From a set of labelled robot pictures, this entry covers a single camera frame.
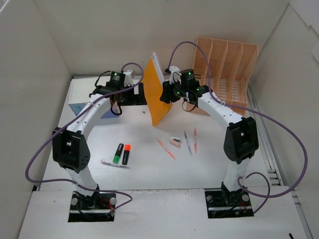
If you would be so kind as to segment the orange folder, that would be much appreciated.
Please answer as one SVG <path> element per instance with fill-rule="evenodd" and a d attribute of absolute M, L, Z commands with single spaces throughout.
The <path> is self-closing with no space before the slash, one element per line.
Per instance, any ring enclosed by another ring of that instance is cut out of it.
<path fill-rule="evenodd" d="M 157 54 L 153 52 L 144 70 L 144 78 L 142 80 L 145 99 L 152 119 L 152 126 L 157 126 L 172 108 L 172 103 L 167 104 L 160 101 L 163 92 L 163 82 L 164 75 L 161 70 L 160 61 Z"/>

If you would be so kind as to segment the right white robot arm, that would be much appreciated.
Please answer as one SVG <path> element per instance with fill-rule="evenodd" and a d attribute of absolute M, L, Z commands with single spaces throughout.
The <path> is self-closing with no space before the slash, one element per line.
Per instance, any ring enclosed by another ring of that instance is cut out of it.
<path fill-rule="evenodd" d="M 259 148 L 255 120 L 234 112 L 207 85 L 201 86 L 192 69 L 165 71 L 169 73 L 169 80 L 162 83 L 160 101 L 174 103 L 183 99 L 208 113 L 225 130 L 223 150 L 229 163 L 220 198 L 226 205 L 234 204 L 241 190 L 237 179 L 245 176 L 250 159 Z"/>

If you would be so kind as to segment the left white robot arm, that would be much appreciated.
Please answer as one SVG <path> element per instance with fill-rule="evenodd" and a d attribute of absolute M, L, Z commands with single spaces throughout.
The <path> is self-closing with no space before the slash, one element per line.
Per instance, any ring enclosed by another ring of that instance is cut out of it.
<path fill-rule="evenodd" d="M 111 72 L 104 86 L 96 85 L 90 101 L 80 112 L 79 119 L 61 131 L 52 140 L 53 160 L 65 169 L 75 181 L 76 193 L 88 209 L 99 205 L 99 186 L 92 178 L 88 164 L 90 150 L 87 139 L 96 122 L 119 102 L 134 101 L 133 78 L 135 72 Z"/>

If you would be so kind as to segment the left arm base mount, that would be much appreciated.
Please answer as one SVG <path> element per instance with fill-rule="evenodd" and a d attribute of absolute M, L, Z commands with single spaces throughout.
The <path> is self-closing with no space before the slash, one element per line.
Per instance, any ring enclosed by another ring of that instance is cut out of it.
<path fill-rule="evenodd" d="M 113 222 L 116 206 L 115 193 L 94 192 L 91 197 L 73 191 L 69 207 L 69 223 Z"/>

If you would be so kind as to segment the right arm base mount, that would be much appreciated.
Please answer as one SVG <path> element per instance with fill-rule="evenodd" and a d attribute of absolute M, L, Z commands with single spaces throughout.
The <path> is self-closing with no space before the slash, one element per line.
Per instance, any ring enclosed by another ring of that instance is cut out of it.
<path fill-rule="evenodd" d="M 253 217 L 250 196 L 239 189 L 229 192 L 226 188 L 205 189 L 205 202 L 209 219 Z"/>

